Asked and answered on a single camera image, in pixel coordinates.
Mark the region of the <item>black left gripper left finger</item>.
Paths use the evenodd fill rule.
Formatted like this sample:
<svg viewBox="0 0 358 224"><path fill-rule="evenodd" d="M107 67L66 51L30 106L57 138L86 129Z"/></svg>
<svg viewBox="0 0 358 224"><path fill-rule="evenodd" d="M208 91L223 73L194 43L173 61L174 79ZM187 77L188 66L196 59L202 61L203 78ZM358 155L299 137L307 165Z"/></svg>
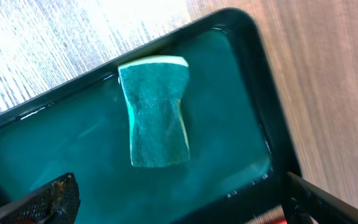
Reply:
<svg viewBox="0 0 358 224"><path fill-rule="evenodd" d="M78 183L69 172L0 207L0 224L74 224L80 203Z"/></svg>

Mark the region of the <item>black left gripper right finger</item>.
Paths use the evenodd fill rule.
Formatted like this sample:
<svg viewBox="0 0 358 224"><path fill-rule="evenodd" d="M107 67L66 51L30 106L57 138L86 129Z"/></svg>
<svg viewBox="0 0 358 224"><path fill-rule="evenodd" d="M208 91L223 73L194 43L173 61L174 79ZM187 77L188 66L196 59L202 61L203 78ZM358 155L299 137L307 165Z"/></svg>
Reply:
<svg viewBox="0 0 358 224"><path fill-rule="evenodd" d="M287 223L358 224L357 208L292 172L283 177L282 189Z"/></svg>

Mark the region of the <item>green yellow sponge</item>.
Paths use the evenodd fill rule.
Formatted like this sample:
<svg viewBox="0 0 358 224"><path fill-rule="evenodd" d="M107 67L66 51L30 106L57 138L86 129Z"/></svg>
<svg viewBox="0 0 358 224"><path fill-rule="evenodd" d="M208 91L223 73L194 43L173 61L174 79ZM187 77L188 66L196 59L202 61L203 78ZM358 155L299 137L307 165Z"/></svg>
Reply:
<svg viewBox="0 0 358 224"><path fill-rule="evenodd" d="M144 57L118 67L129 117L131 164L157 168L190 160L181 99L190 77L179 56Z"/></svg>

